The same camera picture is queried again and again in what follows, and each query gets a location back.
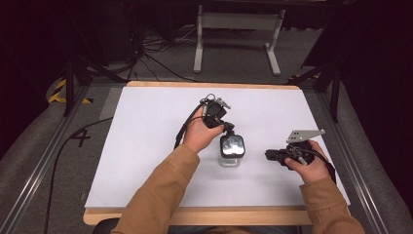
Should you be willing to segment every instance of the white paper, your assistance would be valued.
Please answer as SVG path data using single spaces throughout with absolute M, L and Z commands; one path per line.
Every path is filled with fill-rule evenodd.
M 200 153 L 201 164 L 180 206 L 303 206 L 301 177 L 264 155 L 267 149 L 285 148 L 292 130 L 318 129 L 302 91 L 125 87 L 85 207 L 125 207 L 172 152 L 182 124 L 208 94 L 231 105 L 223 120 L 244 138 L 245 155 L 237 168 L 220 167 L 220 136 L 214 139 Z M 313 139 L 329 158 L 322 137 Z M 339 177 L 337 185 L 350 204 Z

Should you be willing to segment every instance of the tan sleeve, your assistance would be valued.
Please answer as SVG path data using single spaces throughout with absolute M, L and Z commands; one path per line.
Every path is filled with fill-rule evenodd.
M 167 233 L 199 163 L 198 155 L 180 144 L 136 191 L 111 233 Z
M 300 186 L 313 233 L 364 233 L 360 223 L 350 215 L 346 200 L 331 180 L 323 178 Z

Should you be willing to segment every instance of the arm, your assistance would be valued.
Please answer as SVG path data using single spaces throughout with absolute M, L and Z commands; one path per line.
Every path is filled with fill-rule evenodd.
M 201 115 L 200 108 L 194 118 Z M 169 220 L 200 163 L 197 154 L 222 131 L 223 126 L 209 129 L 201 118 L 195 118 L 187 127 L 183 143 L 136 191 L 112 233 L 167 233 Z
M 325 157 L 318 143 L 311 140 L 310 143 L 313 150 Z M 309 166 L 303 166 L 291 159 L 285 159 L 285 163 L 305 182 L 300 189 L 309 218 L 314 225 L 313 233 L 364 233 L 360 223 L 350 215 L 343 195 L 330 178 L 321 159 L 316 157 Z

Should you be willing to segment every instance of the metal rod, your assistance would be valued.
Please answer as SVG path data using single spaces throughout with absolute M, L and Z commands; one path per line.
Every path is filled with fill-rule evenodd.
M 364 178 L 362 177 L 362 174 L 357 166 L 355 157 L 353 156 L 350 147 L 346 142 L 346 138 L 344 137 L 340 126 L 333 121 L 329 114 L 329 104 L 327 97 L 325 96 L 325 94 L 317 93 L 317 98 L 319 99 L 324 115 L 327 117 L 328 123 L 330 124 L 333 133 L 338 139 L 337 141 L 345 156 L 344 165 L 346 166 L 350 178 L 352 179 L 358 198 L 361 201 L 361 204 L 363 205 L 364 211 L 371 224 L 373 232 L 377 234 L 389 233 L 383 219 L 380 216 L 379 211 L 377 210 L 377 206 L 374 203 L 374 200 L 371 196 L 370 189 L 368 188 L 366 182 L 364 181 Z
M 27 209 L 30 201 L 32 200 L 34 194 L 36 193 L 40 183 L 42 182 L 43 177 L 45 176 L 49 166 L 52 164 L 56 157 L 56 152 L 61 146 L 62 137 L 65 134 L 71 119 L 75 115 L 77 108 L 82 103 L 82 100 L 86 97 L 88 92 L 88 87 L 82 86 L 79 88 L 78 94 L 75 99 L 75 105 L 73 106 L 72 111 L 66 116 L 62 117 L 57 129 L 52 136 L 48 146 L 43 152 L 42 157 L 37 163 L 33 173 L 27 180 L 24 188 L 20 192 L 18 199 L 7 215 L 5 221 L 3 222 L 0 228 L 0 234 L 14 233 L 22 216 L 24 215 L 25 210 Z

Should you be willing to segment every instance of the camera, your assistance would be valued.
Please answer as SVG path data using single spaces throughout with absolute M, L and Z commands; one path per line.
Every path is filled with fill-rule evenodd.
M 278 161 L 282 166 L 288 167 L 292 170 L 284 160 L 290 158 L 302 165 L 309 165 L 314 161 L 317 152 L 312 150 L 311 144 L 308 141 L 311 137 L 316 137 L 323 135 L 325 130 L 299 130 L 292 131 L 287 139 L 287 147 L 285 149 L 267 149 L 265 151 L 265 156 L 269 161 Z
M 222 98 L 215 98 L 215 96 L 213 96 L 213 99 L 208 99 L 206 97 L 202 99 L 200 103 L 204 106 L 203 121 L 208 128 L 213 129 L 225 123 L 221 120 L 227 113 L 224 107 L 231 109 L 231 106 L 225 103 Z
M 307 152 L 311 150 L 311 144 L 305 140 L 303 142 L 290 143 L 285 149 L 268 149 L 265 151 L 265 156 L 269 161 L 278 161 L 282 166 L 288 167 L 292 170 L 285 162 L 284 159 L 290 158 L 295 160 L 302 165 L 309 165 L 314 161 L 314 154 Z

